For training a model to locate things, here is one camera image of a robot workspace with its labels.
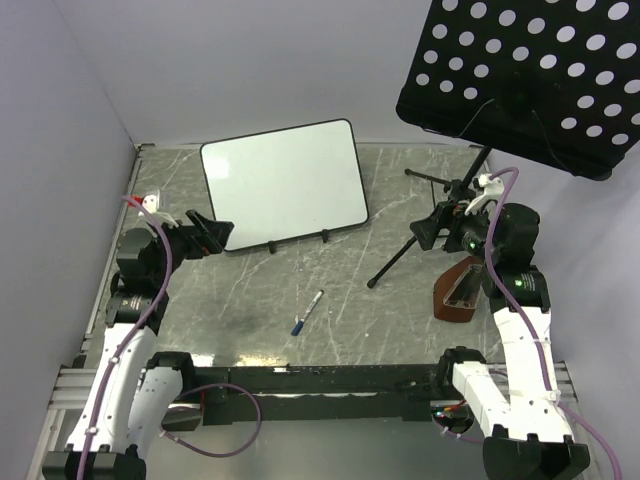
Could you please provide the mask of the white whiteboard black frame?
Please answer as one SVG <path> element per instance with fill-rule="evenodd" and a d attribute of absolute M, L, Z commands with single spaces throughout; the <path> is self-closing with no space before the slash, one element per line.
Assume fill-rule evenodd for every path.
<path fill-rule="evenodd" d="M 351 123 L 335 119 L 202 145 L 229 252 L 365 224 L 369 208 Z"/>

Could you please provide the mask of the white marker pen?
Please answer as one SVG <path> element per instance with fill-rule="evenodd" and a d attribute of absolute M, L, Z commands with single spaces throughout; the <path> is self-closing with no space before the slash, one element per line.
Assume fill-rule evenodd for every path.
<path fill-rule="evenodd" d="M 309 318 L 309 316 L 311 315 L 311 313 L 313 312 L 313 310 L 315 309 L 315 307 L 317 306 L 317 304 L 319 303 L 319 301 L 323 297 L 323 295 L 324 295 L 324 290 L 319 290 L 316 293 L 316 295 L 311 300 L 309 306 L 306 308 L 304 313 L 299 318 L 297 318 L 298 321 L 297 321 L 296 326 L 298 326 L 298 325 L 302 326 L 302 324 L 304 322 L 306 322 L 306 320 Z"/>

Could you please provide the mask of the blue marker cap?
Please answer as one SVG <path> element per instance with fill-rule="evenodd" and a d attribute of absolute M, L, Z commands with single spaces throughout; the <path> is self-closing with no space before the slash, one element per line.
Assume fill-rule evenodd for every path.
<path fill-rule="evenodd" d="M 303 329 L 303 327 L 304 327 L 304 323 L 302 321 L 297 322 L 291 331 L 291 335 L 298 336 L 301 330 Z"/>

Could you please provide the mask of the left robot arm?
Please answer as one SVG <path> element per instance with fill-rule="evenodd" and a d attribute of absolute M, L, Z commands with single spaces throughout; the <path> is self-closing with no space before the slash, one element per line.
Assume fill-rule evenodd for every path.
<path fill-rule="evenodd" d="M 169 405 L 196 393 L 190 354 L 154 350 L 168 283 L 184 261 L 222 253 L 234 225 L 195 210 L 186 215 L 188 224 L 149 217 L 147 228 L 120 236 L 98 369 L 63 449 L 44 458 L 45 478 L 145 478 L 146 457 Z"/>

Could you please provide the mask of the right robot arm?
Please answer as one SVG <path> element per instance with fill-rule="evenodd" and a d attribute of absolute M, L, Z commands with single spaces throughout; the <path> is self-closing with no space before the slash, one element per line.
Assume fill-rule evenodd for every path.
<path fill-rule="evenodd" d="M 550 297 L 545 277 L 531 263 L 540 217 L 527 206 L 508 203 L 491 231 L 487 212 L 466 215 L 463 210 L 452 201 L 441 202 L 410 229 L 424 250 L 446 229 L 445 251 L 464 251 L 479 260 L 482 289 L 504 350 L 508 390 L 499 389 L 478 351 L 450 348 L 440 358 L 436 384 L 444 396 L 462 396 L 464 403 L 458 411 L 434 411 L 433 419 L 455 439 L 473 424 L 480 426 L 490 479 L 576 479 L 591 458 L 559 406 Z"/>

